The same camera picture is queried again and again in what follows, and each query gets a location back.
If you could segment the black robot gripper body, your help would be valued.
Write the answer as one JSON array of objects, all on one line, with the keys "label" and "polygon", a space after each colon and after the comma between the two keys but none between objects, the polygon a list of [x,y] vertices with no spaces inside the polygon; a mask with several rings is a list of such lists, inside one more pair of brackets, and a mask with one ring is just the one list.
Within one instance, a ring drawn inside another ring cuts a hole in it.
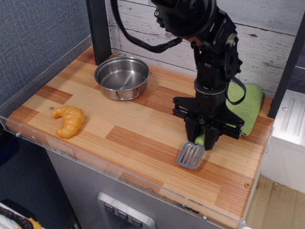
[{"label": "black robot gripper body", "polygon": [[226,106],[226,89],[207,91],[196,89],[195,97],[174,97],[173,114],[182,117],[198,118],[202,127],[222,129],[225,135],[239,139],[244,120]]}]

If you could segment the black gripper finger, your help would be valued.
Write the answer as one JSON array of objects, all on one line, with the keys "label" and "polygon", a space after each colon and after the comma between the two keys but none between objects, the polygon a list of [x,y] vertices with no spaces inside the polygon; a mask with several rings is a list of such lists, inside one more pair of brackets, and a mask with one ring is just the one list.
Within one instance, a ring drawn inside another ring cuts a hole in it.
[{"label": "black gripper finger", "polygon": [[203,121],[198,118],[187,116],[185,118],[186,134],[189,142],[195,142],[196,138],[202,133]]},{"label": "black gripper finger", "polygon": [[207,128],[205,131],[205,150],[212,150],[215,142],[218,140],[219,136],[224,134],[222,129],[218,129],[215,127]]}]

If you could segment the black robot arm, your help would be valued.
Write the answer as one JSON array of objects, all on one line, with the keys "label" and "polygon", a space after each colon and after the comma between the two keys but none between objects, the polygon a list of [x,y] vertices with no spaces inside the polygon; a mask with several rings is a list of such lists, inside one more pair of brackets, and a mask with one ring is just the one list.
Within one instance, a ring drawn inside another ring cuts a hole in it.
[{"label": "black robot arm", "polygon": [[161,27],[187,40],[197,69],[194,97],[175,97],[173,113],[185,121],[187,138],[205,135],[211,150],[221,135],[238,139],[244,120],[227,106],[230,82],[239,83],[242,61],[237,51],[236,26],[214,0],[156,0],[155,16]]}]

